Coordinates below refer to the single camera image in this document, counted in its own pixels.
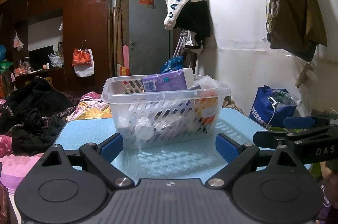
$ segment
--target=gray door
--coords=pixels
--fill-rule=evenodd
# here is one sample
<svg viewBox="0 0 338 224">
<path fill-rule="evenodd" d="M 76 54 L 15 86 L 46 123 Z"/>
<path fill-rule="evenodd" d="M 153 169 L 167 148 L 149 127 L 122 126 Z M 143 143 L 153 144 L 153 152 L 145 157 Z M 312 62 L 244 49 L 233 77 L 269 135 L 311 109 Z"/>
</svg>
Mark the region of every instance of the gray door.
<svg viewBox="0 0 338 224">
<path fill-rule="evenodd" d="M 159 74 L 170 58 L 170 31 L 164 28 L 165 0 L 129 0 L 131 75 Z"/>
</svg>

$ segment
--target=hand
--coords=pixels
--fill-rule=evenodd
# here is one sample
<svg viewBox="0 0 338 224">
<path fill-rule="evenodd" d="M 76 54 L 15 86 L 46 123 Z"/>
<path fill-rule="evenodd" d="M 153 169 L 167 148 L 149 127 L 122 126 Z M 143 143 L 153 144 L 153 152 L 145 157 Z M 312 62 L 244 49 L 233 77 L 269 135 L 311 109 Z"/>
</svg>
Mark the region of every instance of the hand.
<svg viewBox="0 0 338 224">
<path fill-rule="evenodd" d="M 321 162 L 320 167 L 324 178 L 325 196 L 331 205 L 338 209 L 338 175 L 328 168 L 326 162 Z"/>
</svg>

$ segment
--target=screw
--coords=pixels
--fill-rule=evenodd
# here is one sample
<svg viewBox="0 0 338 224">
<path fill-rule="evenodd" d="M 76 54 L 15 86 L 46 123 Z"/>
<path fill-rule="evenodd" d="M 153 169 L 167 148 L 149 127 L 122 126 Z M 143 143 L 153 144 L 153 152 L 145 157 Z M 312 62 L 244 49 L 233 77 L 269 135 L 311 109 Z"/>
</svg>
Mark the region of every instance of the screw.
<svg viewBox="0 0 338 224">
<path fill-rule="evenodd" d="M 128 177 L 121 177 L 115 180 L 115 184 L 120 187 L 126 187 L 131 184 L 131 180 Z"/>
<path fill-rule="evenodd" d="M 221 187 L 224 185 L 224 181 L 220 178 L 212 178 L 208 180 L 208 184 L 211 187 Z"/>
</svg>

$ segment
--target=television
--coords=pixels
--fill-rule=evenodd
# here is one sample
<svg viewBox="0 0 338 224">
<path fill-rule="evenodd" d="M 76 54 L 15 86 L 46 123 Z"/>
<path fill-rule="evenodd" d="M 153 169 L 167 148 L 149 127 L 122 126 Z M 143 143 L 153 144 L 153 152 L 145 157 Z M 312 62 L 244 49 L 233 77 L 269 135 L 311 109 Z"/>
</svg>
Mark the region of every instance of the television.
<svg viewBox="0 0 338 224">
<path fill-rule="evenodd" d="M 51 63 L 48 57 L 51 53 L 54 54 L 53 45 L 29 51 L 29 62 L 31 67 L 37 71 L 42 69 L 44 64 L 49 63 L 49 67 L 51 68 Z"/>
</svg>

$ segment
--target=barcode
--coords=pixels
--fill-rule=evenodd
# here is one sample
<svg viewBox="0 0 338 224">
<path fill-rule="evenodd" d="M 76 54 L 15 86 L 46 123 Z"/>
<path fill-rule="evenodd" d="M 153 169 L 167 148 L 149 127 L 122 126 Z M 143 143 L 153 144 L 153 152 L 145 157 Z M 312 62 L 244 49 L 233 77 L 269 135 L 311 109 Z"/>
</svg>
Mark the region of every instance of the barcode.
<svg viewBox="0 0 338 224">
<path fill-rule="evenodd" d="M 143 87 L 145 91 L 155 91 L 156 90 L 155 80 L 143 82 Z"/>
</svg>

